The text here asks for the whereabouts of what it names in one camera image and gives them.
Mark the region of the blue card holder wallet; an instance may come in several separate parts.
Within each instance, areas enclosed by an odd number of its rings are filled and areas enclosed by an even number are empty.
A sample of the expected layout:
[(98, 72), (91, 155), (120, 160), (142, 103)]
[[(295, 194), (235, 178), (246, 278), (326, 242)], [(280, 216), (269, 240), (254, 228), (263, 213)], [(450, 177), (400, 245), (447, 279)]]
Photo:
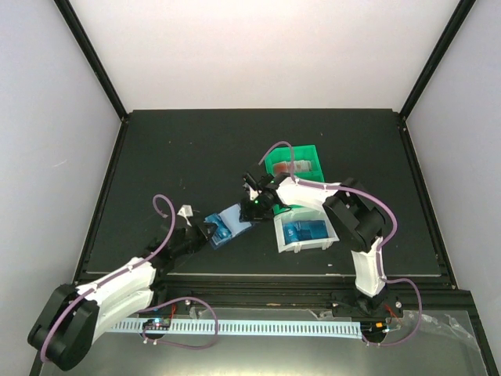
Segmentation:
[(212, 223), (217, 226), (214, 235), (210, 240), (213, 249), (218, 249), (239, 235), (247, 232), (255, 226), (252, 222), (241, 222), (241, 205), (234, 204), (227, 209), (209, 215), (204, 219), (207, 223)]

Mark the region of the green card bin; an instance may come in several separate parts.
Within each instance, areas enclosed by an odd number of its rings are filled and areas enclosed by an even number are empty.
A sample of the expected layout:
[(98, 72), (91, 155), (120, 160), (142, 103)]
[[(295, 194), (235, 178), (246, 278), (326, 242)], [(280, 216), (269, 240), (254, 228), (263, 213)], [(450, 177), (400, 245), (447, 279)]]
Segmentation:
[(314, 145), (291, 146), (288, 142), (279, 141), (272, 145), (259, 161), (265, 163), (266, 171), (275, 173), (275, 165), (285, 165), (286, 172), (292, 171), (293, 176), (286, 178), (279, 185), (277, 194), (280, 204), (273, 207), (273, 213), (278, 215), (285, 207), (304, 207), (318, 212), (324, 212), (324, 193), (319, 193), (315, 187), (322, 187), (325, 182)]

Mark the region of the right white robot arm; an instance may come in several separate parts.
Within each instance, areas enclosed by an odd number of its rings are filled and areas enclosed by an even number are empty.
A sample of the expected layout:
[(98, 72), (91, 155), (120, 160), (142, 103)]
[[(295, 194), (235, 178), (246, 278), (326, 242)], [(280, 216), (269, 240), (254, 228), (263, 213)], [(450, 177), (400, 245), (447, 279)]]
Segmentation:
[(356, 308), (363, 316), (375, 315), (384, 307), (386, 275), (383, 267), (382, 204), (362, 190), (357, 180), (321, 183), (292, 176), (270, 175), (260, 168), (243, 174), (248, 197), (241, 202), (240, 219), (260, 222), (273, 218), (273, 208), (294, 205), (326, 215), (341, 242), (351, 251), (357, 292), (350, 302), (338, 306)]

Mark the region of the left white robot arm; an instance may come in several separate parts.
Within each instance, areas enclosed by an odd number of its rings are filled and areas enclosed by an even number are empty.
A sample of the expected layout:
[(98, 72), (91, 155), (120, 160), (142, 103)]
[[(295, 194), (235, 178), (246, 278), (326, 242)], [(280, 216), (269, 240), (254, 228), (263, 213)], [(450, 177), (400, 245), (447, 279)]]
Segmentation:
[(49, 297), (27, 343), (60, 370), (76, 367), (107, 330), (133, 313), (158, 313), (168, 303), (165, 277), (181, 256), (200, 251), (217, 225), (193, 220), (168, 231), (151, 259), (134, 257), (89, 284), (62, 284)]

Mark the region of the blue credit cards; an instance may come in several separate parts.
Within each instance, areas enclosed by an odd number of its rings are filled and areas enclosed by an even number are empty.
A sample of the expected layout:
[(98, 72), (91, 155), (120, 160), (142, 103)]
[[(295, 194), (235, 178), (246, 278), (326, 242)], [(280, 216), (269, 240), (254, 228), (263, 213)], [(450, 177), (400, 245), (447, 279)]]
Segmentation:
[(285, 244), (328, 238), (326, 223), (323, 220), (301, 220), (283, 225)]

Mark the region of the white card bin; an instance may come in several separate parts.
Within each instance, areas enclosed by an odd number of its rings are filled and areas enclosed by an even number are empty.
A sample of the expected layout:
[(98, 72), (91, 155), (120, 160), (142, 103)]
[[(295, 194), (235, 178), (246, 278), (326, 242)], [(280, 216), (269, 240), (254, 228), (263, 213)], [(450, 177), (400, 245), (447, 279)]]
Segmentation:
[(275, 216), (276, 243), (279, 253), (320, 248), (326, 250), (339, 242), (339, 236), (324, 212), (294, 208)]

